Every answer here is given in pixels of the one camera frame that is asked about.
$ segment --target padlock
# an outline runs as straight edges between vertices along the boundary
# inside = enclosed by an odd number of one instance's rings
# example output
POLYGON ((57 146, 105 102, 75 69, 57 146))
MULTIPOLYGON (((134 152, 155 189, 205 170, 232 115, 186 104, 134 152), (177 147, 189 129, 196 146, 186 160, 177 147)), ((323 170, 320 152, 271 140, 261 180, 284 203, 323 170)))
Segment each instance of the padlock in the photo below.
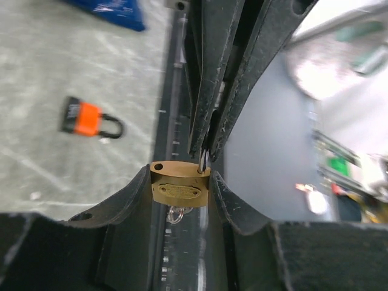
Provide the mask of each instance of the padlock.
POLYGON ((99 135, 104 138, 119 138, 124 133, 124 125, 117 118, 102 113, 98 106, 86 103, 75 97, 68 97, 61 130, 86 136, 99 135), (114 122, 118 127, 118 132, 100 131, 99 127, 102 119, 114 122))
POLYGON ((164 161, 151 163, 151 183, 154 201, 176 207, 207 205, 210 168, 198 173, 191 162, 164 161))

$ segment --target bolt hole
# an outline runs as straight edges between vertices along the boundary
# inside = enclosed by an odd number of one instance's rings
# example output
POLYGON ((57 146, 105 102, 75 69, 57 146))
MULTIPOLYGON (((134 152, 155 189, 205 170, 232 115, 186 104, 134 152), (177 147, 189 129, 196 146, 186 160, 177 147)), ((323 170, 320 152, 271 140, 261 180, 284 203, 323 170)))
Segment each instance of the bolt hole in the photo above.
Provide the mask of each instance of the bolt hole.
POLYGON ((82 220, 88 220, 93 217, 93 214, 91 213, 80 213, 74 216, 70 221, 82 221, 82 220))
POLYGON ((154 166, 154 168, 155 168, 155 170, 160 171, 161 169, 163 169, 163 165, 162 164, 156 164, 154 166))
POLYGON ((184 4, 182 2, 177 2, 176 9, 178 9, 180 11, 184 10, 184 4))
POLYGON ((292 10, 296 15, 303 15, 314 3, 314 0, 293 0, 292 10))

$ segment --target gold padlock body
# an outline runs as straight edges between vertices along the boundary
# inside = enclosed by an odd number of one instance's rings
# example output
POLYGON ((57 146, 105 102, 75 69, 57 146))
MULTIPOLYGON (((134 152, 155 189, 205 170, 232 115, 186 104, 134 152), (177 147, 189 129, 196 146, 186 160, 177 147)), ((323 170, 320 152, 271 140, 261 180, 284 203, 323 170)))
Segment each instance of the gold padlock body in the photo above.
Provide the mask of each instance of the gold padlock body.
POLYGON ((151 163, 152 195, 156 202, 177 207, 207 205, 210 168, 198 173, 191 162, 164 161, 151 163))

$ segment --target blue plastic package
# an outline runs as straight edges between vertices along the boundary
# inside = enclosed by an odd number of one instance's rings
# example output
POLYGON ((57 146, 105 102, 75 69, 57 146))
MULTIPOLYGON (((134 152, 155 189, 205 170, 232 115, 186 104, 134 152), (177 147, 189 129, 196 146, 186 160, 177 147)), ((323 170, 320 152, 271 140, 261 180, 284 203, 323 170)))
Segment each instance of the blue plastic package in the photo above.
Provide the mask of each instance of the blue plastic package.
POLYGON ((144 29, 141 11, 136 0, 66 0, 114 24, 137 32, 144 29))

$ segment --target orange padlock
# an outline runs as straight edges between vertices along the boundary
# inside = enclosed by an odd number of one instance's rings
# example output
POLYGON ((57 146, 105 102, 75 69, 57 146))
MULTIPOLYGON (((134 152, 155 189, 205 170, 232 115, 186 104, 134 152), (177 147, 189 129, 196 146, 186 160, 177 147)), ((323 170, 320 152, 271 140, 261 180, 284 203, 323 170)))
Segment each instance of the orange padlock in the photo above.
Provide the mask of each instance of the orange padlock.
POLYGON ((105 138, 119 138, 124 133, 124 125, 117 118, 102 113, 98 106, 86 103, 75 97, 68 97, 61 130, 86 136, 100 135, 105 138), (100 131, 99 128, 102 120, 114 122, 118 126, 118 132, 100 131))

